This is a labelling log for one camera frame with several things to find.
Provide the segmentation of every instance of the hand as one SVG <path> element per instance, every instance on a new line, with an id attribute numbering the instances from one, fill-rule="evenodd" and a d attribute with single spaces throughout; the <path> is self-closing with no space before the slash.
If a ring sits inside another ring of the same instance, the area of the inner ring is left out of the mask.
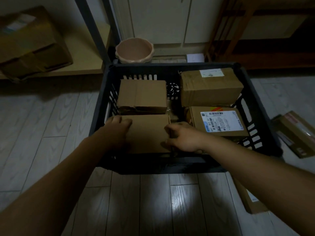
<path id="1" fill-rule="evenodd" d="M 91 137 L 104 150 L 119 150 L 124 146 L 126 134 L 132 124 L 131 119 L 122 121 L 121 116 L 110 117 L 103 127 L 100 127 Z"/>
<path id="2" fill-rule="evenodd" d="M 169 138 L 166 140 L 168 146 L 174 146 L 185 152 L 194 152 L 203 149 L 203 142 L 208 137 L 206 133 L 198 131 L 190 126 L 187 122 L 172 123 L 165 127 L 175 133 L 177 138 Z"/>

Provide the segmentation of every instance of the person's right hand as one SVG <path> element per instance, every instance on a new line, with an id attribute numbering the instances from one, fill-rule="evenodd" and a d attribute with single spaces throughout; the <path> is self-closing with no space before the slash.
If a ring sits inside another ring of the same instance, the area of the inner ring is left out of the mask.
<path id="1" fill-rule="evenodd" d="M 187 122 L 168 124 L 165 130 L 168 129 L 173 131 L 177 138 L 169 138 L 165 143 L 186 152 L 202 150 L 203 142 L 208 137 L 206 133 L 198 131 Z"/>

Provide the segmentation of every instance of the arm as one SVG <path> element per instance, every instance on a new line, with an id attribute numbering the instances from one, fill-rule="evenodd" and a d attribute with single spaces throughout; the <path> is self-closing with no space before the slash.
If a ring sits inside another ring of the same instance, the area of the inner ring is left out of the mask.
<path id="1" fill-rule="evenodd" d="M 225 138 L 203 133 L 188 123 L 170 124 L 177 136 L 167 145 L 211 155 L 268 209 L 300 235 L 315 232 L 315 175 Z"/>
<path id="2" fill-rule="evenodd" d="M 0 214 L 1 235 L 60 235 L 97 163 L 122 147 L 131 123 L 115 116 L 85 138 Z"/>

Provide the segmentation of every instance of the metal pole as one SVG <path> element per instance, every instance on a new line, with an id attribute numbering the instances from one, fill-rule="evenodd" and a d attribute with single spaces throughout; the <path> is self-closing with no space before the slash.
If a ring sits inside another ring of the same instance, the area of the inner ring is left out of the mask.
<path id="1" fill-rule="evenodd" d="M 102 2 L 104 5 L 106 14 L 107 14 L 109 24 L 111 25 L 111 30 L 113 32 L 115 45 L 118 45 L 120 43 L 120 37 L 119 37 L 118 29 L 116 26 L 114 14 L 112 12 L 111 4 L 109 3 L 109 0 L 102 0 Z"/>
<path id="2" fill-rule="evenodd" d="M 103 43 L 102 37 L 100 36 L 100 33 L 97 29 L 96 23 L 94 21 L 94 18 L 92 16 L 91 10 L 89 8 L 89 5 L 86 0 L 75 0 L 77 7 L 79 8 L 79 11 L 84 19 L 84 22 L 86 26 L 88 27 L 88 30 L 92 36 L 92 39 L 97 47 L 97 50 L 100 54 L 100 57 L 102 58 L 104 65 L 107 67 L 110 64 L 112 64 L 111 60 L 109 59 L 109 56 L 107 54 L 106 47 Z"/>

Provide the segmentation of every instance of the cabinet door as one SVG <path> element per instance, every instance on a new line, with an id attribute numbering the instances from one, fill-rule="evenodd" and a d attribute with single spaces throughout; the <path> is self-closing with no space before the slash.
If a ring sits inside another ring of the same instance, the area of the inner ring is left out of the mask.
<path id="1" fill-rule="evenodd" d="M 210 40 L 223 0 L 192 0 L 185 43 Z"/>
<path id="2" fill-rule="evenodd" d="M 129 0 L 129 5 L 135 37 L 183 43 L 190 0 Z"/>

